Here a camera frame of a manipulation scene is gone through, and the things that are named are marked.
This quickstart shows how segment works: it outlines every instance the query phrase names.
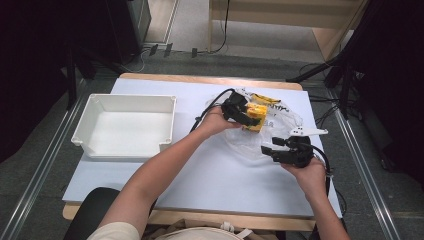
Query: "wooden table edge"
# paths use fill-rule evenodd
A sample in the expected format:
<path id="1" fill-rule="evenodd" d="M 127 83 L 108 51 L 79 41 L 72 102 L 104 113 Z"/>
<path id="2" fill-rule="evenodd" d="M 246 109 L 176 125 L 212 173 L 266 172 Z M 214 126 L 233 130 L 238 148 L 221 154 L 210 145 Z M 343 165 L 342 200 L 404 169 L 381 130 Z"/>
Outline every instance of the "wooden table edge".
<path id="1" fill-rule="evenodd" d="M 138 74 L 123 73 L 120 78 L 139 79 L 139 80 L 157 80 L 169 82 L 188 82 L 188 83 L 206 83 L 233 85 L 243 87 L 259 87 L 259 88 L 276 88 L 287 90 L 303 90 L 299 83 L 288 83 L 281 81 L 267 81 L 266 79 L 249 79 L 240 77 L 206 77 L 206 76 L 189 76 L 189 75 L 166 75 L 166 74 Z"/>
<path id="2" fill-rule="evenodd" d="M 80 203 L 66 203 L 63 208 L 63 217 L 72 220 Z M 181 219 L 209 221 L 222 223 L 230 222 L 233 226 L 249 229 L 261 230 L 285 230 L 285 231 L 311 231 L 315 225 L 312 218 L 301 217 L 279 217 L 279 216 L 250 216 L 228 213 L 192 212 L 192 211 L 172 211 L 153 210 L 149 217 L 148 224 L 171 225 Z"/>

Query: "white table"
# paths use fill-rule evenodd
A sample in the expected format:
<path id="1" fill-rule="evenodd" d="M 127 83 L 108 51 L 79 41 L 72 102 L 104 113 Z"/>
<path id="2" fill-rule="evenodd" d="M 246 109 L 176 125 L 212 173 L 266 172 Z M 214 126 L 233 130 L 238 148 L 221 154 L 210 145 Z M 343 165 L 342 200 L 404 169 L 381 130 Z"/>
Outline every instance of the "white table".
<path id="1" fill-rule="evenodd" d="M 293 83 L 124 74 L 112 94 L 175 95 L 175 142 L 190 131 L 194 117 L 202 112 L 212 94 L 219 94 L 228 85 L 244 86 L 247 91 L 282 99 L 303 118 L 305 127 L 315 127 L 307 92 L 299 91 L 300 85 Z M 318 136 L 311 137 L 311 141 L 322 149 Z M 95 187 L 122 188 L 141 164 L 133 160 L 99 162 L 83 155 L 63 198 L 67 202 L 64 217 L 72 219 Z M 330 201 L 341 217 L 333 186 Z M 311 230 L 314 224 L 312 210 L 292 175 L 271 158 L 246 159 L 232 151 L 222 135 L 211 137 L 199 147 L 161 195 L 155 209 L 151 224 L 172 224 L 180 218 L 220 222 L 226 219 L 240 227 L 303 231 Z"/>

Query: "white tray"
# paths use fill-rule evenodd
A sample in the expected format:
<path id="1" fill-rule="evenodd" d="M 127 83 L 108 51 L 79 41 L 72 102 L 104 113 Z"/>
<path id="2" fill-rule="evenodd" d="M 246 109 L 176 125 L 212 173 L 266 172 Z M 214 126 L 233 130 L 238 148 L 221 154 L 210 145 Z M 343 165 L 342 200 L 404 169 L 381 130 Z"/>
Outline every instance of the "white tray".
<path id="1" fill-rule="evenodd" d="M 175 96 L 91 94 L 71 139 L 92 158 L 150 158 L 172 143 Z"/>

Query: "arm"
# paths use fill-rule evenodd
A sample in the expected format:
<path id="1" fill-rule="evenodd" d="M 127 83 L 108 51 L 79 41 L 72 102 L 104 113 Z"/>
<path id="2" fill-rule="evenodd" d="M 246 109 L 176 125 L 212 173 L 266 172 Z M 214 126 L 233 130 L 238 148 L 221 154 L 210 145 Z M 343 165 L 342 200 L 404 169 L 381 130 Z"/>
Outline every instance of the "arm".
<path id="1" fill-rule="evenodd" d="M 292 173 L 312 207 L 321 239 L 350 239 L 334 212 L 325 190 L 325 168 L 316 158 L 305 168 L 282 164 Z"/>
<path id="2" fill-rule="evenodd" d="M 151 205 L 171 184 L 200 144 L 227 128 L 240 126 L 224 120 L 220 107 L 211 109 L 198 128 L 137 169 L 99 227 L 112 222 L 127 222 L 136 227 L 142 236 Z"/>

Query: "plastic bag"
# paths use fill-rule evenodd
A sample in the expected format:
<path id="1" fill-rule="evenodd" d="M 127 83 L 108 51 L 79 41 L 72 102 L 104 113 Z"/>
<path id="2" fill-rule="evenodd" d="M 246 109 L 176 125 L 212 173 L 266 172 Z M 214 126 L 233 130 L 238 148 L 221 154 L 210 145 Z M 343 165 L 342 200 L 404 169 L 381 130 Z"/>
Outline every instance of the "plastic bag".
<path id="1" fill-rule="evenodd" d="M 236 89 L 236 92 L 244 95 L 249 102 L 254 102 L 251 96 L 255 93 L 246 92 L 245 89 Z M 223 103 L 230 94 L 224 94 L 216 103 L 218 105 Z M 216 96 L 207 101 L 206 106 L 209 106 Z M 265 122 L 259 133 L 238 128 L 227 129 L 221 136 L 234 151 L 246 158 L 269 160 L 269 156 L 262 154 L 261 146 L 271 147 L 274 150 L 288 150 L 287 147 L 273 145 L 272 137 L 287 139 L 290 131 L 295 127 L 302 126 L 302 122 L 303 119 L 280 100 L 276 104 L 268 105 Z"/>

